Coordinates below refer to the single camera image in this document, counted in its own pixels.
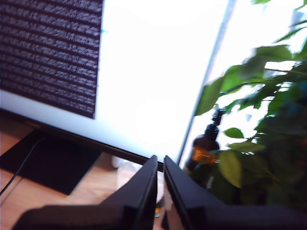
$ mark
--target monitor stand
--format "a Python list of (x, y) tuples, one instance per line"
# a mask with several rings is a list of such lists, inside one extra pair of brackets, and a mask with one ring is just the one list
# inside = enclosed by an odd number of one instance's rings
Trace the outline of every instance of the monitor stand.
[(34, 130), (0, 156), (0, 168), (15, 173), (37, 141), (19, 176), (70, 195), (100, 151)]

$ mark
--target monitor screen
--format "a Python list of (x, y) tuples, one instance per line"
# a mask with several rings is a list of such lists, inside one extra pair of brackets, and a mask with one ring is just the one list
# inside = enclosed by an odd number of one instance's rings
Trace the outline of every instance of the monitor screen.
[[(1, 4), (1, 109), (147, 158), (157, 155), (159, 162), (165, 155), (178, 161), (227, 1)], [(12, 29), (24, 34), (9, 34)], [(26, 92), (28, 80), (36, 86)], [(78, 87), (59, 90), (67, 84)]]

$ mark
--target desk surface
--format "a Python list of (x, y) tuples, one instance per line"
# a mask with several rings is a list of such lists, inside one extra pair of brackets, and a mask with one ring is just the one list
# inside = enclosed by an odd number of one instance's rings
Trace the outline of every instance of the desk surface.
[[(0, 153), (5, 153), (33, 129), (9, 119), (0, 120)], [(67, 196), (20, 176), (1, 196), (1, 230), (10, 230), (18, 218), (31, 208), (45, 205), (86, 205), (99, 204), (116, 191), (117, 171), (111, 167), (111, 156), (102, 153), (94, 167), (84, 177), (75, 191)], [(1, 189), (13, 176), (0, 171)], [(160, 229), (162, 218), (155, 219), (154, 229)]]

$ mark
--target amber glass bottle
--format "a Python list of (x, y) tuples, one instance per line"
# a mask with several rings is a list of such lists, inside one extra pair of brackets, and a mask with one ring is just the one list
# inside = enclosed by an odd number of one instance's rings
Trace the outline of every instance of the amber glass bottle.
[(201, 161), (204, 165), (216, 162), (217, 156), (209, 154), (209, 152), (220, 149), (219, 144), (216, 142), (216, 137), (219, 133), (218, 126), (221, 123), (223, 114), (222, 109), (217, 109), (213, 114), (213, 124), (209, 124), (204, 134), (194, 139), (191, 154), (184, 167), (187, 173), (190, 174)]

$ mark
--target white screen area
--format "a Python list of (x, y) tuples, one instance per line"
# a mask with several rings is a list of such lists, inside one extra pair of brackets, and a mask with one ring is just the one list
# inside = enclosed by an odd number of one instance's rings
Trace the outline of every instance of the white screen area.
[(1, 108), (177, 161), (228, 1), (106, 0), (95, 119), (1, 91)]

